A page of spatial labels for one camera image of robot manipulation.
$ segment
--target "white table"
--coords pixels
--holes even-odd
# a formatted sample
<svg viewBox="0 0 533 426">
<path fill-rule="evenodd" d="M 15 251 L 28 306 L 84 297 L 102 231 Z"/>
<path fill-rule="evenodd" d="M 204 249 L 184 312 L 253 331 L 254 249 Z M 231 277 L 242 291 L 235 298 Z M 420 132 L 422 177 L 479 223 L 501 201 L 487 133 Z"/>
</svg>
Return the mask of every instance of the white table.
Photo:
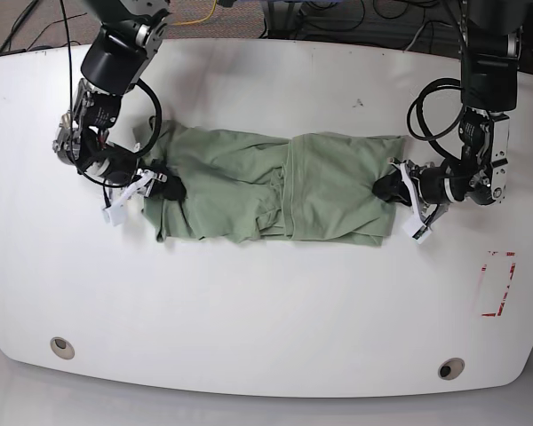
<svg viewBox="0 0 533 426">
<path fill-rule="evenodd" d="M 75 71 L 87 48 L 76 48 Z M 422 87 L 458 77 L 452 59 L 282 41 L 165 42 L 143 78 L 165 114 L 208 129 L 404 134 Z M 12 359 L 115 381 L 290 397 L 357 397 L 499 386 L 533 345 L 533 77 L 511 113 L 505 202 L 454 206 L 418 246 L 401 230 L 382 248 L 316 243 L 168 241 L 131 206 L 105 225 L 98 188 L 51 150 L 68 107 L 66 51 L 0 59 L 0 348 Z M 456 93 L 426 109 L 433 131 Z M 112 140 L 152 114 L 127 95 Z M 443 141 L 457 152 L 456 135 Z M 415 162 L 437 160 L 409 144 Z M 516 263 L 501 316 L 496 310 Z M 481 268 L 487 272 L 481 280 Z M 67 361 L 50 348 L 68 339 Z M 439 366 L 465 370 L 441 380 Z"/>
</svg>

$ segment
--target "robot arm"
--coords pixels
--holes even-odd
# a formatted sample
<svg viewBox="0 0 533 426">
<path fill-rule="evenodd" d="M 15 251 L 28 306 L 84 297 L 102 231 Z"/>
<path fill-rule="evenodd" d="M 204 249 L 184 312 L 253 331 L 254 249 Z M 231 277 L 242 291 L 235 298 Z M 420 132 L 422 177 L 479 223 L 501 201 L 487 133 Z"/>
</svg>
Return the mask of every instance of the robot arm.
<svg viewBox="0 0 533 426">
<path fill-rule="evenodd" d="M 145 196 L 161 193 L 170 200 L 181 200 L 186 191 L 179 178 L 162 164 L 142 161 L 159 135 L 162 109 L 140 76 L 162 44 L 169 0 L 84 3 L 101 27 L 81 65 L 84 78 L 78 84 L 72 110 L 61 119 L 53 150 L 63 162 L 75 165 L 80 174 L 105 189 L 129 186 Z M 135 87 L 142 89 L 155 106 L 153 136 L 138 152 L 108 141 L 123 95 Z M 106 213 L 118 211 L 119 206 L 111 206 L 107 196 L 105 200 Z M 111 219 L 123 215 L 106 216 Z"/>
<path fill-rule="evenodd" d="M 140 76 L 162 43 L 170 1 L 83 1 L 100 20 L 101 28 L 85 56 L 81 67 L 84 79 L 79 82 L 72 111 L 61 120 L 54 151 L 90 180 L 102 182 L 100 185 L 108 182 L 108 187 L 126 187 L 153 176 L 140 188 L 145 196 L 163 193 L 171 200 L 183 198 L 186 191 L 178 177 L 161 164 L 146 165 L 141 161 L 159 134 L 162 112 L 156 95 Z M 457 28 L 447 0 L 441 3 Z M 413 208 L 405 229 L 417 241 L 430 233 L 431 223 L 451 203 L 471 198 L 488 205 L 504 198 L 509 135 L 505 112 L 516 106 L 520 26 L 529 3 L 533 0 L 463 0 L 459 24 L 462 83 L 446 78 L 430 83 L 409 110 L 411 135 L 427 141 L 443 162 L 435 167 L 432 163 L 418 166 L 392 159 L 396 170 L 376 182 L 373 192 L 384 201 Z M 156 114 L 153 137 L 133 153 L 110 144 L 107 138 L 118 117 L 122 96 L 136 86 L 153 100 Z M 453 126 L 433 135 L 426 126 L 423 104 L 426 96 L 445 89 L 461 91 L 462 110 Z M 413 110 L 423 135 L 410 126 Z M 437 139 L 458 125 L 463 146 L 461 155 L 456 157 L 445 151 Z"/>
<path fill-rule="evenodd" d="M 456 26 L 446 0 L 441 3 Z M 470 198 L 489 205 L 505 198 L 509 138 L 505 112 L 514 110 L 517 103 L 521 25 L 530 3 L 533 0 L 464 0 L 459 24 L 463 38 L 462 82 L 436 80 L 410 107 L 407 124 L 411 136 L 427 141 L 443 157 L 442 165 L 418 166 L 392 159 L 395 171 L 377 181 L 373 193 L 384 201 L 412 207 L 413 215 L 404 228 L 418 242 L 430 234 L 431 223 L 451 203 Z M 423 103 L 429 94 L 445 89 L 461 91 L 462 109 L 454 126 L 435 136 L 426 126 Z M 423 135 L 411 128 L 413 110 Z M 456 125 L 463 142 L 459 157 L 445 151 L 437 141 Z"/>
</svg>

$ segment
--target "black cable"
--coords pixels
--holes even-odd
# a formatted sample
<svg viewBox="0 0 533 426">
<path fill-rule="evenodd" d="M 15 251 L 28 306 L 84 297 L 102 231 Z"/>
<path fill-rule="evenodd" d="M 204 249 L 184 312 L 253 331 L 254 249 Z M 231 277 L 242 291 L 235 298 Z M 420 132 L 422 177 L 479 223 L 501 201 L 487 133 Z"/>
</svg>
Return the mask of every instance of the black cable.
<svg viewBox="0 0 533 426">
<path fill-rule="evenodd" d="M 456 18 L 454 17 L 454 14 L 452 13 L 452 10 L 448 6 L 447 0 L 440 0 L 440 2 L 442 4 L 442 7 L 444 8 L 444 11 L 448 15 L 450 25 L 457 32 L 458 41 L 460 43 L 460 49 L 462 51 L 462 57 L 463 57 L 462 60 L 464 61 L 464 64 L 463 64 L 464 65 L 464 71 L 463 71 L 463 77 L 462 78 L 463 78 L 463 80 L 465 80 L 465 79 L 467 80 L 467 78 L 469 76 L 469 66 L 470 66 L 470 54 L 469 54 L 469 51 L 468 51 L 468 46 L 465 43 L 464 36 L 462 35 L 462 31 L 460 31 L 460 28 L 459 28 L 459 25 L 458 25 L 458 23 L 456 21 Z M 458 124 L 460 123 L 460 120 L 462 119 L 462 117 L 464 117 L 465 106 L 462 105 L 456 120 L 446 130 L 441 131 L 437 135 L 433 135 L 433 134 L 431 134 L 430 130 L 428 130 L 428 127 L 426 126 L 426 121 L 425 121 L 425 117 L 424 117 L 424 113 L 423 113 L 423 105 L 424 105 L 426 97 L 429 94 L 434 93 L 435 91 L 442 91 L 442 90 L 465 91 L 466 87 L 468 87 L 467 81 L 463 81 L 463 83 L 460 83 L 459 80 L 455 80 L 455 79 L 451 79 L 451 78 L 450 79 L 447 79 L 447 78 L 442 79 L 441 78 L 439 80 L 435 80 L 434 82 L 428 84 L 420 92 L 418 97 L 410 105 L 409 112 L 407 113 L 407 127 L 409 129 L 410 135 L 413 138 L 415 138 L 417 140 L 423 140 L 425 142 L 429 142 L 431 147 L 436 152 L 441 154 L 444 158 L 448 158 L 448 159 L 451 159 L 452 161 L 458 161 L 458 162 L 459 162 L 459 159 L 457 159 L 452 154 L 448 153 L 443 148 L 441 148 L 440 145 L 438 145 L 438 143 L 436 142 L 436 139 L 442 138 L 442 137 L 448 135 L 451 131 L 453 131 L 456 128 L 456 126 L 458 126 Z M 425 133 L 424 136 L 418 135 L 412 129 L 412 126 L 410 124 L 410 117 L 411 117 L 413 109 L 415 109 L 415 108 L 417 110 L 418 124 L 419 124 L 421 130 L 423 131 L 423 133 Z"/>
<path fill-rule="evenodd" d="M 308 22 L 306 20 L 306 16 L 304 16 L 304 14 L 302 14 L 303 20 L 301 22 L 300 28 L 297 30 L 297 33 L 300 31 L 300 29 L 302 29 L 304 24 L 307 24 L 307 25 L 309 25 L 311 27 L 314 27 L 314 28 L 321 29 L 322 31 L 329 31 L 329 32 L 334 32 L 334 33 L 346 33 L 348 31 L 353 31 L 356 28 L 358 28 L 365 21 L 366 10 L 365 10 L 365 4 L 363 4 L 363 0 L 360 0 L 360 4 L 362 5 L 363 15 L 360 18 L 359 22 L 357 22 L 357 24 L 355 24 L 351 28 L 324 28 L 324 27 L 320 27 L 319 25 L 313 24 L 312 22 Z"/>
<path fill-rule="evenodd" d="M 423 9 L 433 9 L 434 7 L 438 6 L 438 1 L 439 0 L 427 0 L 427 1 L 424 1 L 424 2 L 413 2 L 411 0 L 393 0 L 394 2 L 397 2 L 397 3 L 406 3 L 406 4 L 410 4 L 411 6 L 416 6 L 416 7 L 420 7 L 420 8 L 423 8 Z"/>
<path fill-rule="evenodd" d="M 430 26 L 430 42 L 428 42 L 428 54 L 433 54 L 433 44 L 434 44 L 434 22 L 431 21 Z"/>
<path fill-rule="evenodd" d="M 105 209 L 110 207 L 110 199 L 107 194 L 107 178 L 103 179 L 103 200 L 105 201 Z"/>
<path fill-rule="evenodd" d="M 14 25 L 12 26 L 12 31 L 10 31 L 10 34 L 6 37 L 2 45 L 0 46 L 0 53 L 4 51 L 6 46 L 12 42 L 12 39 L 14 36 L 18 33 L 18 30 L 22 25 L 24 25 L 24 22 L 28 19 L 29 15 L 32 14 L 34 9 L 36 8 L 37 4 L 40 2 L 40 0 L 32 0 L 26 9 L 22 11 L 20 16 L 14 21 Z"/>
<path fill-rule="evenodd" d="M 379 8 L 377 8 L 377 1 L 378 0 L 373 0 L 373 11 L 375 11 L 375 13 L 379 16 L 379 18 L 382 18 L 384 20 L 396 20 L 396 19 L 399 19 L 402 15 L 407 13 L 407 10 L 409 9 L 409 6 L 410 6 L 409 2 L 399 2 L 399 3 L 405 3 L 405 8 L 402 11 L 400 11 L 399 13 L 397 13 L 396 15 L 387 16 L 387 15 L 384 15 L 383 13 L 381 13 L 379 11 Z"/>
<path fill-rule="evenodd" d="M 446 151 L 444 148 L 442 148 L 438 144 L 436 139 L 448 135 L 454 128 L 456 128 L 456 126 L 458 126 L 458 124 L 462 120 L 462 117 L 464 116 L 465 108 L 462 106 L 460 112 L 458 113 L 458 116 L 456 117 L 456 120 L 454 120 L 454 122 L 446 130 L 440 132 L 438 135 L 433 135 L 432 132 L 428 129 L 423 112 L 426 97 L 431 93 L 435 93 L 436 91 L 445 90 L 462 91 L 462 88 L 460 87 L 460 81 L 454 78 L 440 78 L 438 80 L 433 81 L 432 83 L 429 83 L 419 93 L 418 97 L 412 102 L 412 104 L 410 104 L 409 111 L 407 112 L 407 128 L 409 129 L 409 133 L 413 138 L 428 142 L 431 148 L 443 158 L 449 160 L 450 162 L 460 163 L 460 160 L 448 151 Z M 418 135 L 413 130 L 412 124 L 410 123 L 410 117 L 412 116 L 412 111 L 415 108 L 417 111 L 418 125 L 425 134 L 424 136 Z"/>
<path fill-rule="evenodd" d="M 338 5 L 338 3 L 330 3 L 326 6 L 320 6 L 316 2 L 306 2 L 306 4 L 317 11 L 327 11 L 328 9 L 332 9 Z"/>
<path fill-rule="evenodd" d="M 152 136 L 148 140 L 146 146 L 140 149 L 137 153 L 131 153 L 133 157 L 139 159 L 152 150 L 156 141 L 158 140 L 158 137 L 160 136 L 160 129 L 162 128 L 162 106 L 160 105 L 160 101 L 158 100 L 156 94 L 152 91 L 152 89 L 150 89 L 150 87 L 148 87 L 146 83 L 144 83 L 143 80 L 139 79 L 136 85 L 140 87 L 152 100 L 155 110 L 155 122 L 154 128 L 152 129 Z"/>
<path fill-rule="evenodd" d="M 68 17 L 68 20 L 73 20 L 74 18 L 79 18 L 80 16 L 84 16 L 86 14 L 87 13 L 79 13 L 78 15 L 73 15 L 73 16 Z M 29 51 L 34 46 L 34 44 L 36 44 L 37 40 L 39 40 L 40 37 L 44 35 L 44 32 L 47 31 L 52 25 L 59 24 L 60 22 L 63 22 L 63 21 L 64 20 L 55 20 L 54 22 L 50 22 L 44 29 L 42 29 L 42 31 L 37 35 L 34 41 L 29 44 L 26 50 Z"/>
<path fill-rule="evenodd" d="M 264 24 L 265 24 L 265 29 L 263 29 L 263 32 L 260 33 L 260 35 L 259 35 L 257 38 L 265 38 L 265 34 L 266 34 L 267 31 L 268 31 L 268 27 L 267 27 L 267 18 L 264 18 L 263 21 L 264 21 Z"/>
<path fill-rule="evenodd" d="M 80 46 L 80 45 L 81 45 L 81 44 L 80 44 L 79 42 L 77 42 L 77 40 L 71 40 L 71 42 L 70 42 L 70 43 L 77 43 L 77 45 L 78 45 L 78 46 Z M 62 44 L 61 46 L 58 46 L 58 48 L 60 48 L 60 47 L 65 47 L 65 46 L 67 46 L 67 45 L 68 45 L 68 44 L 67 44 L 67 43 L 65 43 L 65 44 Z"/>
<path fill-rule="evenodd" d="M 77 171 L 83 175 L 87 180 L 92 182 L 95 185 L 100 185 L 106 188 L 124 188 L 127 185 L 103 185 L 102 182 L 99 182 L 98 180 L 93 179 L 89 175 L 87 175 L 84 170 L 81 169 L 81 167 L 77 164 L 77 161 L 75 160 L 75 157 L 73 156 L 73 59 L 71 57 L 71 35 L 69 34 L 69 24 L 68 24 L 68 16 L 65 12 L 65 5 L 63 3 L 63 0 L 60 0 L 60 6 L 61 6 L 61 14 L 63 15 L 63 23 L 65 24 L 65 35 L 68 40 L 68 58 L 69 58 L 69 120 L 70 120 L 70 128 L 69 128 L 69 151 L 68 151 L 68 159 L 75 165 Z"/>
<path fill-rule="evenodd" d="M 22 11 L 22 13 L 18 16 L 18 18 L 16 18 L 16 20 L 14 21 L 14 23 L 12 24 L 12 27 L 10 28 L 10 32 L 13 32 L 14 30 L 14 27 L 16 27 L 16 25 L 18 25 L 18 22 L 20 22 L 20 19 L 22 17 L 22 15 L 24 13 L 26 13 L 26 11 L 33 5 L 34 3 L 33 2 L 30 2 L 30 4 L 28 4 L 26 6 L 26 8 Z M 7 51 L 10 51 L 12 49 L 12 38 L 10 39 L 10 41 L 8 42 L 8 49 Z"/>
</svg>

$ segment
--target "red tape marking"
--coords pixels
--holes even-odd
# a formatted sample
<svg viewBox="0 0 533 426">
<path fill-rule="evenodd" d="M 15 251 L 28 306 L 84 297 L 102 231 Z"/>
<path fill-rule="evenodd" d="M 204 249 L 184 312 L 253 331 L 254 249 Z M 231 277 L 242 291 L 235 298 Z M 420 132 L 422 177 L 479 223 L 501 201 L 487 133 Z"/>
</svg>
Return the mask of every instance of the red tape marking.
<svg viewBox="0 0 533 426">
<path fill-rule="evenodd" d="M 492 251 L 491 255 L 494 256 L 496 253 L 497 253 L 496 251 Z M 512 251 L 508 251 L 508 252 L 505 253 L 505 255 L 506 256 L 515 256 L 515 253 L 513 253 Z M 481 268 L 480 279 L 483 279 L 483 274 L 486 272 L 486 268 L 487 268 L 487 264 L 485 264 Z M 493 312 L 493 313 L 483 313 L 482 317 L 496 317 L 496 316 L 501 317 L 501 314 L 504 311 L 505 300 L 507 299 L 507 295 L 509 294 L 509 288 L 512 286 L 512 279 L 513 279 L 513 273 L 514 272 L 515 272 L 515 262 L 513 262 L 512 266 L 509 268 L 509 284 L 505 288 L 504 298 L 502 299 L 501 304 L 499 305 L 499 310 L 497 311 L 497 313 L 495 313 L 495 312 Z"/>
</svg>

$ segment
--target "gray floor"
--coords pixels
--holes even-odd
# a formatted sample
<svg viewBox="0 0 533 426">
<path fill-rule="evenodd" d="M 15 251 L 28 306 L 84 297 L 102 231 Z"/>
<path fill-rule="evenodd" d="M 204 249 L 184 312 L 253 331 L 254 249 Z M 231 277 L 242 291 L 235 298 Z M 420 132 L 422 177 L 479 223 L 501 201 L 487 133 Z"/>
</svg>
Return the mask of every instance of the gray floor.
<svg viewBox="0 0 533 426">
<path fill-rule="evenodd" d="M 171 2 L 172 21 L 194 20 L 207 15 L 213 0 L 175 0 Z M 0 0 L 0 44 L 8 36 L 12 23 L 26 7 L 29 0 Z M 68 16 L 84 12 L 80 0 L 66 0 Z M 394 16 L 407 7 L 406 13 L 397 20 L 383 20 L 374 11 L 372 0 L 343 0 L 337 7 L 327 11 L 315 11 L 307 6 L 303 10 L 308 20 L 324 28 L 351 28 L 359 19 L 363 23 L 348 32 L 323 31 L 310 25 L 304 31 L 291 37 L 316 41 L 381 43 L 396 47 L 408 43 L 417 32 L 425 18 L 423 10 L 397 3 L 393 0 L 377 0 L 379 11 L 386 16 Z M 428 19 L 441 19 L 442 8 L 426 11 Z M 257 0 L 238 0 L 232 8 L 217 7 L 212 18 L 205 23 L 193 26 L 170 28 L 167 38 L 257 38 L 263 31 L 263 12 Z M 12 48 L 27 48 L 49 23 L 61 18 L 59 0 L 42 0 L 33 15 L 24 24 L 13 40 Z M 89 15 L 75 18 L 69 22 L 71 38 L 79 43 L 91 43 L 99 29 L 98 22 Z M 416 51 L 428 51 L 430 28 L 422 35 L 415 46 Z M 435 29 L 434 53 L 456 54 L 456 39 L 450 28 Z M 36 45 L 61 46 L 66 42 L 62 23 L 55 24 L 45 31 Z M 446 49 L 444 44 L 451 45 Z"/>
<path fill-rule="evenodd" d="M 0 44 L 10 33 L 12 23 L 30 0 L 0 0 Z M 171 2 L 173 21 L 197 20 L 211 10 L 213 0 L 174 0 Z M 66 0 L 68 16 L 85 12 L 79 0 Z M 49 23 L 61 19 L 59 0 L 42 0 L 13 40 L 12 48 L 27 48 Z M 71 38 L 79 43 L 91 43 L 99 30 L 99 23 L 90 15 L 69 22 Z M 263 31 L 263 13 L 259 2 L 238 1 L 230 9 L 217 7 L 205 23 L 175 27 L 168 38 L 257 38 Z M 66 42 L 63 24 L 50 27 L 39 39 L 39 44 L 60 46 Z"/>
</svg>

